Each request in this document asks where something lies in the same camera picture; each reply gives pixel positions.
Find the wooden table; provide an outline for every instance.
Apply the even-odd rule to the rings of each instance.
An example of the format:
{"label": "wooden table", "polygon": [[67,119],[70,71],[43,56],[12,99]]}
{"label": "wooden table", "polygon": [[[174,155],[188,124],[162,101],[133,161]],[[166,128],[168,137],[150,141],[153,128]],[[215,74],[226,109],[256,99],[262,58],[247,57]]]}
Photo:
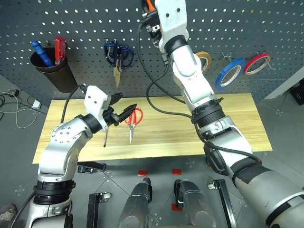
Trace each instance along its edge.
{"label": "wooden table", "polygon": [[[251,94],[219,95],[226,115],[230,115],[236,126],[250,142],[253,151],[272,150],[262,121]],[[160,109],[189,113],[185,104],[168,97],[152,97]],[[50,141],[53,128],[60,123],[65,100],[53,100],[47,113],[33,163],[39,163],[43,150]],[[111,126],[107,146],[104,148],[104,132],[96,133],[79,155],[79,161],[98,161],[124,158],[145,158],[177,155],[204,154],[203,143],[198,139],[194,126],[183,116],[162,114],[152,109],[146,98],[122,98],[113,105],[115,113],[137,103],[143,111],[143,119],[134,129],[132,144],[129,142],[129,127],[125,123]],[[65,121],[75,116],[86,115],[83,100],[70,100]]]}

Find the black cup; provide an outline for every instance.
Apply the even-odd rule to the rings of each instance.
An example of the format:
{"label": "black cup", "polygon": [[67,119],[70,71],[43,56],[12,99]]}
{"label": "black cup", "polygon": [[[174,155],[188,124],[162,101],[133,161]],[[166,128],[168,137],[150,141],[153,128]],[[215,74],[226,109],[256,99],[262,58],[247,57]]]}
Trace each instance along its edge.
{"label": "black cup", "polygon": [[[47,47],[45,51],[48,57],[55,63],[55,48]],[[30,57],[35,68],[43,73],[53,85],[62,93],[70,93],[77,86],[77,82],[65,57],[58,65],[47,67],[39,55],[35,53]]]}

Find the shoe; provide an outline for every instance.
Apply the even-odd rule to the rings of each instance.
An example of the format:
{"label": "shoe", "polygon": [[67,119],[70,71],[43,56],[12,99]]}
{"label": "shoe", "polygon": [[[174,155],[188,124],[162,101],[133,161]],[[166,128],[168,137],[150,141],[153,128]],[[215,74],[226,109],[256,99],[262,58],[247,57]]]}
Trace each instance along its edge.
{"label": "shoe", "polygon": [[13,221],[17,214],[17,208],[14,204],[8,204],[0,209],[0,221]]}

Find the tape roll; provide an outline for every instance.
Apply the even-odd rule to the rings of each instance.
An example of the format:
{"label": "tape roll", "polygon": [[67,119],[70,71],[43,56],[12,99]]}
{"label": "tape roll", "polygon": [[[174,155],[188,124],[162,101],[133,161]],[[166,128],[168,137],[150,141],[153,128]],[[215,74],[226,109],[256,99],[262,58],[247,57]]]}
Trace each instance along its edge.
{"label": "tape roll", "polygon": [[248,72],[248,70],[251,68],[251,66],[252,66],[255,62],[257,62],[257,61],[259,61],[259,60],[261,60],[261,59],[264,59],[264,58],[266,58],[268,62],[270,61],[270,55],[269,55],[268,53],[263,53],[263,54],[257,55],[257,56],[254,57],[252,60],[250,60],[250,61],[246,64],[246,66],[245,66],[245,68],[244,68],[245,74],[246,74],[246,75],[254,75],[254,74],[256,74],[257,72],[261,71],[264,67],[266,67],[266,66],[268,65],[268,63],[267,63],[267,61],[265,60],[264,63],[263,63],[261,66],[259,66],[257,69]]}
{"label": "tape roll", "polygon": [[206,72],[211,64],[211,55],[206,51],[195,53],[199,58],[205,59],[205,64],[201,66],[202,73]]}
{"label": "tape roll", "polygon": [[[223,90],[225,87],[230,85],[232,82],[234,82],[239,74],[243,71],[245,66],[245,61],[243,58],[237,58],[233,60],[231,63],[229,63],[218,75],[218,78],[215,80],[215,87],[217,90]],[[236,69],[233,76],[225,83],[223,83],[223,80],[225,76],[233,69]]]}

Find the pegboard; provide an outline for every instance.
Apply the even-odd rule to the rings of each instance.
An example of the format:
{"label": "pegboard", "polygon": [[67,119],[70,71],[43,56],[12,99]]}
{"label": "pegboard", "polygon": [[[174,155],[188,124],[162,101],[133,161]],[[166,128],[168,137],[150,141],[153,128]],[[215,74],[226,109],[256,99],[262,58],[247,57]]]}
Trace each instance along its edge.
{"label": "pegboard", "polygon": [[[113,69],[106,62],[105,38],[117,39],[135,52],[141,1],[97,0],[3,0],[0,3],[0,73],[45,105],[52,99],[66,98],[30,63],[30,42],[39,40],[47,47],[56,35],[68,43],[67,57],[77,82],[97,85],[108,94],[123,92],[126,97],[145,95],[149,79],[135,56],[131,68],[122,72],[115,86]],[[204,73],[216,93],[252,93],[263,99],[303,64],[303,0],[187,0],[189,45],[193,52],[207,51],[212,63]],[[155,76],[164,70],[160,52],[142,30],[141,51]],[[227,89],[217,91],[214,82],[232,59],[249,61],[256,52],[271,56],[273,71],[266,67],[258,74],[244,73]],[[159,82],[179,95],[171,71]],[[153,87],[152,96],[164,95]],[[83,98],[76,93],[75,98]]]}

